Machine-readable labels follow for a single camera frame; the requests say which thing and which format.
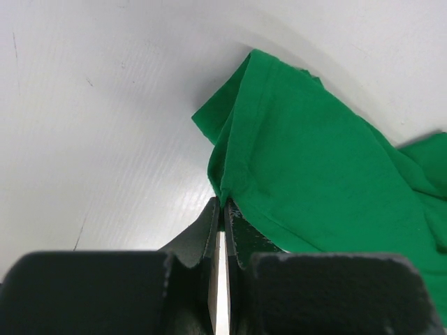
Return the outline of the green polo shirt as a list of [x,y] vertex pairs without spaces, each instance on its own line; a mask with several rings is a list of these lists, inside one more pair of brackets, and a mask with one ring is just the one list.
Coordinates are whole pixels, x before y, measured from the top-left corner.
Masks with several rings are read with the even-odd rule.
[[254,50],[194,114],[221,200],[290,252],[388,252],[446,289],[446,134],[394,147],[305,70]]

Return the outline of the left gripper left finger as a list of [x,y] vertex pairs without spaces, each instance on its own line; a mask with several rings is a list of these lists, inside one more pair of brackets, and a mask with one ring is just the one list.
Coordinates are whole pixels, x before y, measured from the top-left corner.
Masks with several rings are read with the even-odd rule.
[[41,251],[1,284],[2,334],[213,334],[220,206],[156,251]]

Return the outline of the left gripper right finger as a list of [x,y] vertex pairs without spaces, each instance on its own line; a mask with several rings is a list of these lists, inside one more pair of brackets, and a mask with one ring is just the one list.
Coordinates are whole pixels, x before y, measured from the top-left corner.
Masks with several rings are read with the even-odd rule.
[[418,270],[389,253],[287,253],[229,200],[232,334],[445,334]]

